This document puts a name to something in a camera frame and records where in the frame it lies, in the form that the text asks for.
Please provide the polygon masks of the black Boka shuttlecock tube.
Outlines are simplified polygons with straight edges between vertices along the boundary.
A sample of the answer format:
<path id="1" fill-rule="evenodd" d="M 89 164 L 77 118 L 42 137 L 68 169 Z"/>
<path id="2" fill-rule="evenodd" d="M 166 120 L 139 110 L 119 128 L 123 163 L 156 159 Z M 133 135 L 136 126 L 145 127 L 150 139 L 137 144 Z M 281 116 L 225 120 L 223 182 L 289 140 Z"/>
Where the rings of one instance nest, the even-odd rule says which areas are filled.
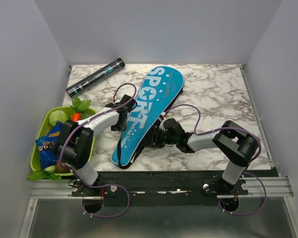
<path id="1" fill-rule="evenodd" d="M 69 86 L 65 89 L 66 93 L 71 99 L 85 93 L 90 90 L 92 87 L 98 85 L 108 77 L 118 73 L 125 67 L 125 63 L 121 58 L 117 58 L 113 62 L 107 64 L 96 72 L 88 75 L 79 82 Z"/>

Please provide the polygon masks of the blue Sport racket bag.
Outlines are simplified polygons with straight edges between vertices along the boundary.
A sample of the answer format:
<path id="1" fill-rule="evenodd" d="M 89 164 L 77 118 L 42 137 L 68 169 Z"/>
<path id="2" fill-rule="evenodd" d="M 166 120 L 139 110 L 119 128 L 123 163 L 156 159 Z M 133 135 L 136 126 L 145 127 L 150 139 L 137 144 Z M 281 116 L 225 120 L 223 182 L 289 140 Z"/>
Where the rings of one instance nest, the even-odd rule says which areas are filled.
<path id="1" fill-rule="evenodd" d="M 159 116 L 174 103 L 184 86 L 184 77 L 169 66 L 157 66 L 147 73 L 136 96 L 137 106 L 127 118 L 127 129 L 111 155 L 113 164 L 128 168 L 139 151 L 141 141 Z"/>

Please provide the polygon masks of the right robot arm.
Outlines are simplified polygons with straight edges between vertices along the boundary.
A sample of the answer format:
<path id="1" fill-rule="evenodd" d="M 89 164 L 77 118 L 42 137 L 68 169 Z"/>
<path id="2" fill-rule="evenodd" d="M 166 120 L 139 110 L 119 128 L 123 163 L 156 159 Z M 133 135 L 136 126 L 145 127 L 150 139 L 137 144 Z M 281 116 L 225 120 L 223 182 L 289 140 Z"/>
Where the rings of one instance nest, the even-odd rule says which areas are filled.
<path id="1" fill-rule="evenodd" d="M 224 194 L 230 194 L 236 189 L 239 178 L 261 153 L 258 137 L 230 120 L 220 128 L 200 134 L 186 132 L 175 119 L 164 120 L 160 126 L 150 129 L 145 137 L 145 146 L 163 148 L 166 145 L 175 145 L 187 154 L 220 149 L 229 159 L 218 183 L 219 190 Z"/>

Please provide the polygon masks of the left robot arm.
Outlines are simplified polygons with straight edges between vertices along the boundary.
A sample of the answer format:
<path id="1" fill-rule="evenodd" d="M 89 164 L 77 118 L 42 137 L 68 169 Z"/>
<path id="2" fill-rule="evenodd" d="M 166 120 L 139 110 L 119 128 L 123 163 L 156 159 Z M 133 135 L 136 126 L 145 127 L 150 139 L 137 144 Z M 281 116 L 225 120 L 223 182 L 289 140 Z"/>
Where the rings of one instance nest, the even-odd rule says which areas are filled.
<path id="1" fill-rule="evenodd" d="M 98 173 L 89 162 L 94 137 L 107 128 L 112 131 L 126 130 L 127 117 L 135 105 L 134 98 L 124 95 L 120 102 L 110 103 L 86 119 L 78 122 L 69 119 L 63 124 L 53 153 L 84 183 L 83 190 L 88 195 L 94 196 L 100 191 Z"/>

